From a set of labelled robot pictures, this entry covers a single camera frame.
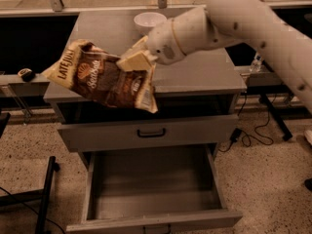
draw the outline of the empty drawer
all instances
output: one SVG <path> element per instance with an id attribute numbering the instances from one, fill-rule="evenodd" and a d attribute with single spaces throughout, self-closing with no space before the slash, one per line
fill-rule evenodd
<path id="1" fill-rule="evenodd" d="M 217 143 L 229 140 L 238 117 L 218 115 L 178 119 L 61 125 L 72 152 Z"/>
<path id="2" fill-rule="evenodd" d="M 171 233 L 233 226 L 206 145 L 93 154 L 82 223 L 69 233 Z"/>

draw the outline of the drawer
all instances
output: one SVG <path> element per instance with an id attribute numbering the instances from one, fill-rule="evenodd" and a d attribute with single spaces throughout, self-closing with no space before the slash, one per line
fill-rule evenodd
<path id="1" fill-rule="evenodd" d="M 217 143 L 229 140 L 238 117 L 217 115 L 177 119 L 61 125 L 71 152 Z"/>
<path id="2" fill-rule="evenodd" d="M 82 222 L 69 233 L 161 234 L 231 227 L 207 145 L 93 153 Z"/>

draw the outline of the bottle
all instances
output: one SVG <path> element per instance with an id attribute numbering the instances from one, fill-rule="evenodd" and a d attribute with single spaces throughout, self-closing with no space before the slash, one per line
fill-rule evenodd
<path id="1" fill-rule="evenodd" d="M 250 72 L 259 72 L 261 70 L 262 62 L 263 59 L 261 55 L 258 52 L 256 52 L 250 67 Z"/>

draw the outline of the drawer handle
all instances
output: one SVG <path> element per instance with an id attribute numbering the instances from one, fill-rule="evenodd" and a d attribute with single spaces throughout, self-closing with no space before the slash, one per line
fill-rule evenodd
<path id="1" fill-rule="evenodd" d="M 166 129 L 162 129 L 160 133 L 143 133 L 140 129 L 136 131 L 138 137 L 163 137 Z"/>
<path id="2" fill-rule="evenodd" d="M 143 234 L 147 234 L 147 228 L 145 226 L 143 226 Z M 164 234 L 173 234 L 172 232 L 172 227 L 168 224 L 168 232 L 164 233 Z"/>

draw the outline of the white object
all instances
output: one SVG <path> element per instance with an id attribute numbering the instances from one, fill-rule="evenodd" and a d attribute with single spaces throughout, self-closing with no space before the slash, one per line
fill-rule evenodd
<path id="1" fill-rule="evenodd" d="M 312 130 L 305 130 L 304 136 L 306 140 L 310 143 L 310 145 L 312 145 Z"/>
<path id="2" fill-rule="evenodd" d="M 261 70 L 263 59 L 259 53 L 255 53 L 253 62 L 250 67 L 250 72 L 255 73 Z"/>
<path id="3" fill-rule="evenodd" d="M 148 34 L 159 63 L 199 50 L 245 42 L 254 48 L 312 113 L 312 40 L 276 16 L 264 0 L 207 0 Z"/>
<path id="4" fill-rule="evenodd" d="M 135 16 L 136 29 L 141 35 L 147 35 L 148 32 L 158 24 L 165 22 L 167 18 L 156 12 L 145 12 Z"/>

